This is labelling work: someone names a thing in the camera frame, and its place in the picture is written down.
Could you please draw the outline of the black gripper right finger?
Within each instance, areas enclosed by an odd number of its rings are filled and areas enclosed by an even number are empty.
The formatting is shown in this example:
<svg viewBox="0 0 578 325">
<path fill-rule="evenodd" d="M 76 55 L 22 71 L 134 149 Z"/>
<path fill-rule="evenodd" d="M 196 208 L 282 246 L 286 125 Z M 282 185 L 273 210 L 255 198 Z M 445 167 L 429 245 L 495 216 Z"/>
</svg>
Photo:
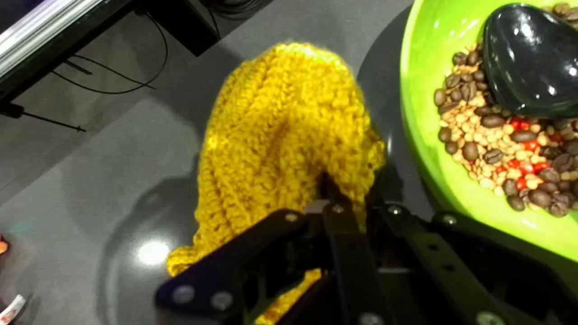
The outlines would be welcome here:
<svg viewBox="0 0 578 325">
<path fill-rule="evenodd" d="M 421 221 L 376 205 L 369 239 L 389 268 L 407 268 L 412 304 L 403 320 L 427 325 L 578 325 L 577 264 L 468 217 Z"/>
</svg>

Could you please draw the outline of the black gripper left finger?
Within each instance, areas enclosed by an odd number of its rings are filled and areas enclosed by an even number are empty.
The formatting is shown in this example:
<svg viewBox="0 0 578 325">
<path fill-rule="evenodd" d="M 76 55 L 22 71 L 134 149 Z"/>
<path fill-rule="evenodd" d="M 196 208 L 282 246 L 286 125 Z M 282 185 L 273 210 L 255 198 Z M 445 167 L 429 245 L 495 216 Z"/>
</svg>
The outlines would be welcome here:
<svg viewBox="0 0 578 325">
<path fill-rule="evenodd" d="M 313 270 L 322 279 L 279 325 L 387 325 L 369 245 L 347 203 L 279 210 L 159 286 L 161 325 L 252 325 Z"/>
</svg>

